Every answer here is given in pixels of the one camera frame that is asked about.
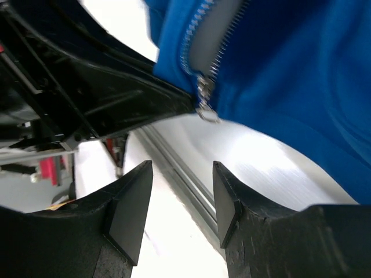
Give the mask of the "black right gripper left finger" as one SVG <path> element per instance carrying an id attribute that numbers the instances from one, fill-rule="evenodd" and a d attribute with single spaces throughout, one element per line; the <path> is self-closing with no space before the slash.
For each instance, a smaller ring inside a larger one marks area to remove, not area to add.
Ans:
<path id="1" fill-rule="evenodd" d="M 153 181 L 149 160 L 58 210 L 1 208 L 2 277 L 130 277 Z"/>

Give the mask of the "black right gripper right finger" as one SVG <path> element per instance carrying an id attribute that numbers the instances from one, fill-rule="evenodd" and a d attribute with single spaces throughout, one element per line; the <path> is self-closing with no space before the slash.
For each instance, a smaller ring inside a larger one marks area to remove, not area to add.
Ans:
<path id="1" fill-rule="evenodd" d="M 229 277 L 369 277 L 370 207 L 294 211 L 213 164 L 220 247 Z"/>

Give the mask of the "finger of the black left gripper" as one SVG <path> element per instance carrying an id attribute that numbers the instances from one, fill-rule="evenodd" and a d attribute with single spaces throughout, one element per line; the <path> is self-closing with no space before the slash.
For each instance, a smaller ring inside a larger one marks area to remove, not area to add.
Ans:
<path id="1" fill-rule="evenodd" d="M 8 88 L 49 128 L 44 142 L 119 136 L 192 113 L 194 99 L 153 67 L 78 1 L 8 3 Z"/>

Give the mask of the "silver zipper pull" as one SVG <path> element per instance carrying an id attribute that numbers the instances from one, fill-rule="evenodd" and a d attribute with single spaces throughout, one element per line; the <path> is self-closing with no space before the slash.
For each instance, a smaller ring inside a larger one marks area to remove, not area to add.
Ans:
<path id="1" fill-rule="evenodd" d="M 196 109 L 199 117 L 210 123 L 220 123 L 217 112 L 210 106 L 210 100 L 214 91 L 214 82 L 208 77 L 198 75 L 197 77 L 197 97 L 198 108 Z"/>

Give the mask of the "blue zip-up fleece jacket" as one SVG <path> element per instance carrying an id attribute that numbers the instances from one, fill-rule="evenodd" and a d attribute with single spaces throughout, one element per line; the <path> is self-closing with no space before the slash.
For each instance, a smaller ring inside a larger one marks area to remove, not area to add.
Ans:
<path id="1" fill-rule="evenodd" d="M 155 76 L 299 151 L 370 203 L 369 1 L 147 1 Z"/>

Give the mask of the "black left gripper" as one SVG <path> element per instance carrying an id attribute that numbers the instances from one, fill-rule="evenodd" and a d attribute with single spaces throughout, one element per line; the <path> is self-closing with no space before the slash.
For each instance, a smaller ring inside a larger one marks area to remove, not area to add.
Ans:
<path id="1" fill-rule="evenodd" d="M 79 43 L 60 20 L 1 18 L 1 126 L 32 126 L 12 133 L 17 148 L 70 150 L 95 138 L 95 69 L 71 55 Z"/>

